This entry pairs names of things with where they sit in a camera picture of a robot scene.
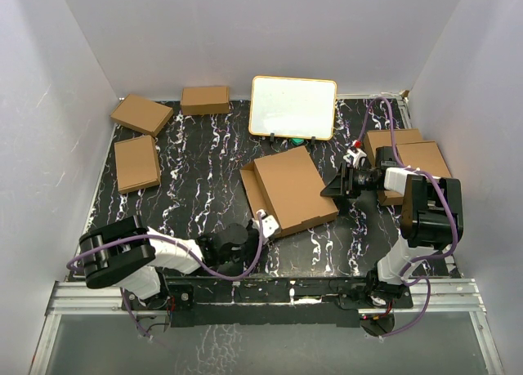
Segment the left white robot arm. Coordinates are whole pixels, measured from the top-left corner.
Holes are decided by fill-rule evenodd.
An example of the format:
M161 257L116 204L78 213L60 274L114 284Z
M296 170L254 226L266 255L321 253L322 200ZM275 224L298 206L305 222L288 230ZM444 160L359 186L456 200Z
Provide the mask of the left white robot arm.
M115 286L148 301L166 295L163 269L183 275L203 270L219 279L243 279L278 230L273 216L260 210L246 226L233 223L196 239L178 239L132 216L81 236L80 253L66 267L82 272L90 289Z

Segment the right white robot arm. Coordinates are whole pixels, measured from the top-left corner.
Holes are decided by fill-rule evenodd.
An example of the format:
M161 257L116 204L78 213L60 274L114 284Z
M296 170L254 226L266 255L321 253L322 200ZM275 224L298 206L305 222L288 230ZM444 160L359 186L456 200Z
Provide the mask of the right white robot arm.
M460 180L431 176L399 162L391 146L378 148L375 165L365 166L363 150L354 148L344 157L336 176L320 195L356 199L362 192L390 190L403 198L400 234L385 257L365 277L356 291L378 304L391 304L408 287L408 278L422 261L444 256L463 236L463 200Z

